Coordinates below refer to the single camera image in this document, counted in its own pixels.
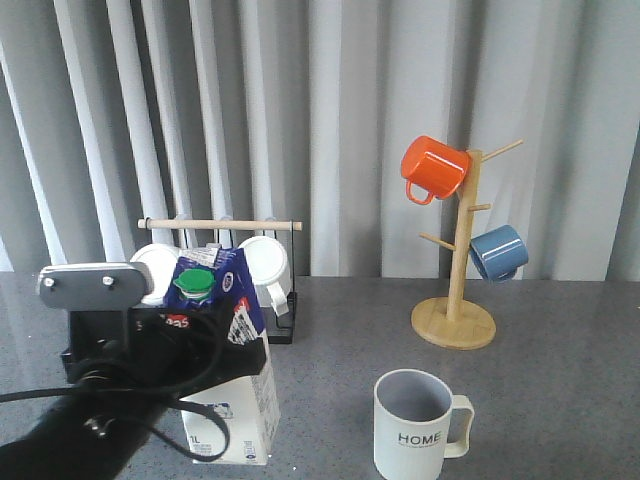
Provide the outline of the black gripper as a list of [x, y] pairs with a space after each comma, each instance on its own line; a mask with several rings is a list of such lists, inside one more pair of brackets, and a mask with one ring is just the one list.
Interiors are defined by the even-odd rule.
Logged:
[[[140, 262], [51, 265], [40, 271], [37, 290], [50, 308], [127, 310], [153, 290], [153, 280]], [[214, 407], [190, 397], [258, 374], [266, 362], [265, 344], [260, 337], [243, 344], [229, 339], [229, 303], [209, 312], [181, 311], [186, 327], [170, 324], [175, 313], [128, 310], [126, 347], [90, 338], [97, 313], [71, 315], [73, 340], [64, 354], [69, 386], [1, 397], [4, 403], [55, 400], [26, 435], [2, 446], [2, 478], [114, 479], [151, 435], [191, 460], [219, 460], [230, 447], [230, 428]], [[221, 446], [197, 453], [160, 431], [156, 423], [169, 409], [203, 419], [221, 434]]]

